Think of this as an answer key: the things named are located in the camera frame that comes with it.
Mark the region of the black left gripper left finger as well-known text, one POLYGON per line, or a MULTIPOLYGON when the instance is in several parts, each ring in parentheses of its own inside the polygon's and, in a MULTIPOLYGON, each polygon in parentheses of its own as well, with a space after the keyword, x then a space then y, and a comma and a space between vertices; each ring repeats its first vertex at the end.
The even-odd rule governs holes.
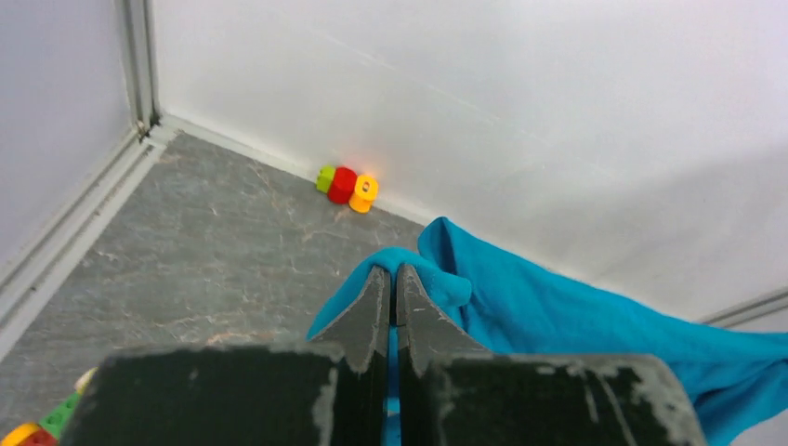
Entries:
POLYGON ((108 357, 64 445, 379 445, 387 418, 389 274, 301 342, 129 349, 108 357))

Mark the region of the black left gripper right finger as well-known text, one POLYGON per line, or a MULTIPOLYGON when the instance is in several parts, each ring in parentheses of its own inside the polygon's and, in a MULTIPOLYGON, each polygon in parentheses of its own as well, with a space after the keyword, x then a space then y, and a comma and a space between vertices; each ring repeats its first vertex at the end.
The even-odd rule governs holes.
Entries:
POLYGON ((703 445, 672 371, 651 355, 497 354, 397 273, 405 445, 703 445))

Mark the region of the teal blue cloth garment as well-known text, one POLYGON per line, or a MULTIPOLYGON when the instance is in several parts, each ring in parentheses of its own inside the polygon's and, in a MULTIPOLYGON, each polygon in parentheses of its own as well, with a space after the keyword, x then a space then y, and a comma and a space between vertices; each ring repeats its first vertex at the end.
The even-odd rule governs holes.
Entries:
POLYGON ((664 315, 544 269, 439 217, 417 248, 367 257, 324 304, 315 336, 361 291, 368 273, 408 264, 427 294, 483 346, 500 353, 636 353, 664 361, 687 391, 712 445, 787 407, 787 336, 729 331, 664 315))

